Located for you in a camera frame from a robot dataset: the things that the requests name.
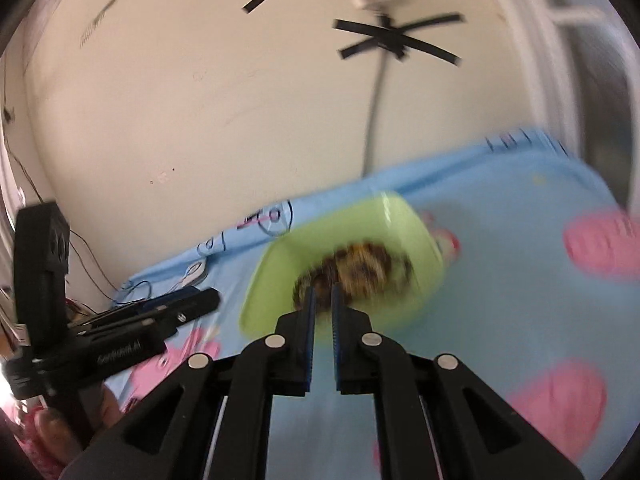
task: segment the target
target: metal screw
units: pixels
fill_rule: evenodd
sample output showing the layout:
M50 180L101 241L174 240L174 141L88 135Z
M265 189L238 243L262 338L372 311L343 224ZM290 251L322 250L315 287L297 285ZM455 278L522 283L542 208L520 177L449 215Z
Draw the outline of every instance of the metal screw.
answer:
M267 337L267 339L264 340L264 344L269 348L282 348L284 346L284 343L286 342L287 340L284 339L280 334L271 334Z
M455 370L458 368L458 360L450 354L443 354L438 357L438 366L445 370Z
M189 368L194 368L196 370L200 368L204 368L209 364L209 356L206 354L194 354L189 357Z
M380 346L382 344L382 336L375 332L369 332L362 336L362 342L367 346Z

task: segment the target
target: black cable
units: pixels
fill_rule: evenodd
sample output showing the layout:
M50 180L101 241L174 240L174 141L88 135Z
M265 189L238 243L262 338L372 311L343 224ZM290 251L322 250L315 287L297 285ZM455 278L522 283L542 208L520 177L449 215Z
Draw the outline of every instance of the black cable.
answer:
M85 309L87 309L89 312L91 312L92 314L95 314L97 316L98 313L94 309L92 309L89 305L87 305L86 303L82 303L81 301L79 301L79 303L82 306L84 306Z
M72 232L73 234L75 234L78 238L80 238L84 244L86 245L86 248L89 250L89 254L91 254L91 257L94 259L95 265L96 267L98 267L98 270L100 270L101 275L104 277L105 280L107 280L107 283L109 283L109 285L111 285L113 287L113 290L118 290L118 288L113 285L113 283L111 283L111 280L109 278L107 278L107 275L104 273L104 271L102 270L102 267L100 266L100 264L98 263L98 258L95 257L94 252L91 250L91 247L89 246L89 244L87 243L87 241L82 238L81 235L79 235L78 233L76 233L73 229L69 229L70 232Z
M40 203L43 203L44 200L42 199L40 193L38 192L38 189L36 188L36 185L33 183L33 180L31 179L31 175L29 175L29 173L25 169L24 165L22 164L22 161L15 155L14 152L11 151L11 147L9 147L9 139L7 139L6 137L5 137L5 145L6 145L7 153L9 153L9 155L11 155L15 159L15 161L18 163L18 166L20 166L20 169L24 173L24 176L29 181L29 184L30 184L31 188L33 189L33 192L38 197L38 200L40 200Z
M371 149L371 143L373 140L373 134L376 129L376 118L378 116L378 104L380 103L380 94L382 92L382 83L385 79L386 67L388 65L388 50L381 50L380 66L378 67L378 74L376 80L373 83L373 90L371 91L371 101L369 102L369 114L367 117L367 129L365 130L364 139L364 162L362 165L362 176L366 176L370 173L373 161L373 150Z
M22 170L22 172L24 173L24 176L27 178L27 180L29 181L29 184L31 186L31 188L33 189L33 192L37 195L38 200L40 200L40 203L43 203L44 200L42 199L42 196L40 195L40 193L38 192L38 188L36 188L36 185L33 182L33 179L31 178L31 175L29 175L29 172L26 170L26 168L24 167L24 164L22 163L22 161L18 158L17 155L15 155L14 152L12 152L11 147L9 147L9 140L5 137L6 139L6 150L7 153L9 153L9 155L11 155L15 161L18 163L18 165L20 166L20 169ZM92 251L92 248L89 246L89 244L87 243L87 241L78 233L76 233L75 231L73 231L73 229L69 229L70 232L72 232L73 234L75 234L78 238L80 238L84 244L86 245L86 248L89 250L89 253L91 254L92 258L94 259L95 265L98 267L98 270L100 270L100 273L102 274L102 276L104 277L104 279L107 281L107 283L109 283L109 285L111 285L113 287L113 290L118 290L118 288L113 285L113 283L111 283L111 280L107 277L107 275L105 274L104 270L102 270L102 267L100 266L100 263L98 263L98 258L95 257L94 252ZM80 259L80 264L82 265L82 268L84 269L84 272L86 272L86 274L89 276L89 279L94 283L94 285L98 288L98 290L100 290L100 292L102 293L103 296L107 297L109 300L111 299L111 297L109 297L107 294L105 294L102 289L98 286L98 284L95 282L95 280L93 279L93 277L89 274L89 271L87 270L86 266L84 265L84 261L82 260L80 253L78 252L78 250L76 250L76 248L73 246L73 244L71 243L71 241L69 241L69 245L71 245L71 247L73 248L73 250L76 252L76 254L78 255L78 258Z
M80 265L82 265L82 268L84 269L84 272L86 273L86 275L89 277L89 279L92 281L92 283L95 285L95 288L97 288L102 295L107 298L108 300L111 299L110 296L108 296L101 288L100 285L98 285L95 280L94 277L89 273L89 271L86 268L86 265L84 264L84 261L82 260L82 256L80 256L80 253L78 252L78 250L74 247L73 243L71 240L69 240L69 245L71 246L71 248L75 251L76 255L78 256L78 260L80 260Z
M90 317L89 314L83 312L80 306L74 301L66 298L66 307L71 310L74 314L79 314L80 316Z
M149 286L149 292L146 294L145 301L146 301L146 300L150 300L150 299L151 299L151 296L153 295L153 288L154 288L154 286L153 286L153 284L152 284L149 280L141 280L140 282L137 282L137 283L136 283L134 286L132 286L131 288L124 288L123 290L126 290L126 291L127 291L127 296L128 296L129 294L131 294L134 290L136 290L136 289L137 289L140 285L142 285L143 283L146 283L146 284ZM128 305L128 304L131 304L131 303L137 303L138 301L140 301L140 300L127 301L126 303L118 303L117 301L114 301L113 303L115 303L116 305L120 305L120 306L122 306L122 305Z
M123 306L123 305L128 305L131 303L135 303L139 300L135 300L135 301L126 301L125 303L120 303L118 301L115 301L113 298L111 298L111 296L109 296L108 294L106 294L101 288L100 285L98 285L95 280L94 277L89 273L89 271L87 270L84 261L82 260L82 256L80 256L80 253L78 253L78 250L74 247L73 243L71 243L71 241L69 241L69 245L71 246L71 248L76 252L76 255L78 256L78 260L80 260L80 265L82 265L82 268L84 269L84 272L86 273L86 275L89 277L89 279L91 280L91 282L95 285L95 288L97 288L100 293L107 298L107 300L113 302L113 304L116 304L117 306ZM147 283L149 286L149 292L146 295L145 300L150 300L151 296L152 296L152 291L153 291L153 285L149 280L142 280L140 282L137 282L134 286L132 286L131 288L126 288L124 290L127 291L127 296L129 294L131 294L134 290L136 290L140 285L142 285L143 283Z

